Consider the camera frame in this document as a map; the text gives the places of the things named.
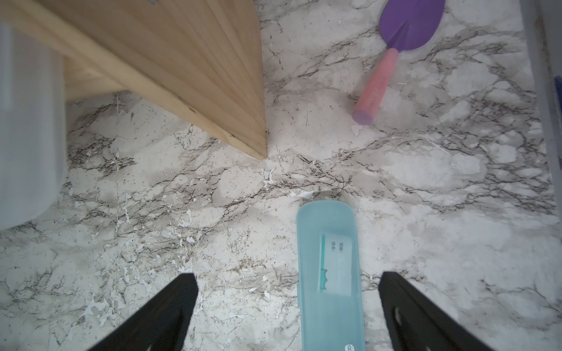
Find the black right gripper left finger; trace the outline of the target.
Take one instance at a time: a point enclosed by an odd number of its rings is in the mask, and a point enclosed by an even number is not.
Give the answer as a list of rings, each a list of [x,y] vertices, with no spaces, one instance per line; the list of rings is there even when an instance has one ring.
[[[182,273],[93,350],[181,350],[198,297],[196,277]]]

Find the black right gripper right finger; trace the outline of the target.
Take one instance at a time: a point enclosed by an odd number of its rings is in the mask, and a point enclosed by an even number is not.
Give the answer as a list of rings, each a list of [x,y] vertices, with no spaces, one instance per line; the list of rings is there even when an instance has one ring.
[[[489,350],[399,273],[385,271],[379,295],[394,350]]]

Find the teal pencil case with label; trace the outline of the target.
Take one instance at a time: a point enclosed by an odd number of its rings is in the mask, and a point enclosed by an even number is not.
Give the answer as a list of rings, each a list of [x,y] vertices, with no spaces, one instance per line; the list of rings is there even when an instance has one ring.
[[[297,213],[304,350],[365,350],[359,241],[352,209],[317,200]]]

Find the clear frosted pencil case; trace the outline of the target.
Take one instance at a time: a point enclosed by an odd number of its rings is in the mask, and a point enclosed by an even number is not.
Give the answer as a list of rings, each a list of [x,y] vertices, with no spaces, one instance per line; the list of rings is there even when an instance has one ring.
[[[63,59],[1,23],[1,229],[54,203],[67,168]]]

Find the wooden two-tier shelf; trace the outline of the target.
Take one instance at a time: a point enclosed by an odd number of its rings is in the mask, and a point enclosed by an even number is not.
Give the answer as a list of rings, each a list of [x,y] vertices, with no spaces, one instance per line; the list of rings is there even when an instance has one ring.
[[[64,56],[67,101],[129,90],[266,158],[252,1],[3,1],[1,19]]]

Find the purple pink toy trowel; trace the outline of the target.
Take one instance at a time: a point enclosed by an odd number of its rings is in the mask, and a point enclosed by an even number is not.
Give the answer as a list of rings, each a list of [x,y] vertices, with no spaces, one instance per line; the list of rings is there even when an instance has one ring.
[[[389,0],[386,3],[379,20],[379,32],[387,50],[352,112],[356,123],[373,122],[399,53],[416,50],[429,42],[440,24],[445,4],[445,0]]]

